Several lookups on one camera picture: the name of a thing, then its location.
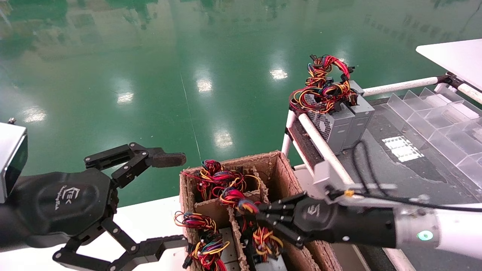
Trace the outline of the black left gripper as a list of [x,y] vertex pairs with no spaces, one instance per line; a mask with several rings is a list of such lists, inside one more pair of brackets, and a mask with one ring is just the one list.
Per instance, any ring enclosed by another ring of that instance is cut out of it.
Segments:
[[[65,244],[53,261],[77,271],[132,271],[157,262],[169,249],[185,248],[184,235],[150,238],[136,243],[111,217],[117,211],[116,188],[124,188],[149,167],[178,167],[182,152],[145,148],[131,142],[84,158],[88,170],[24,176],[11,192],[11,249],[50,248]],[[121,165],[111,179],[101,171]],[[85,243],[107,232],[123,254],[106,261],[78,254]]]

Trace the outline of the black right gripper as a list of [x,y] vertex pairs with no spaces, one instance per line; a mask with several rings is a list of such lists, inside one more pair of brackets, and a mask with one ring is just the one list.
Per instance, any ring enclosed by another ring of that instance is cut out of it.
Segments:
[[[291,223],[294,228],[283,222]],[[312,241],[325,241],[395,248],[395,217],[392,208],[347,207],[308,197],[307,192],[258,205],[258,222],[296,248]]]

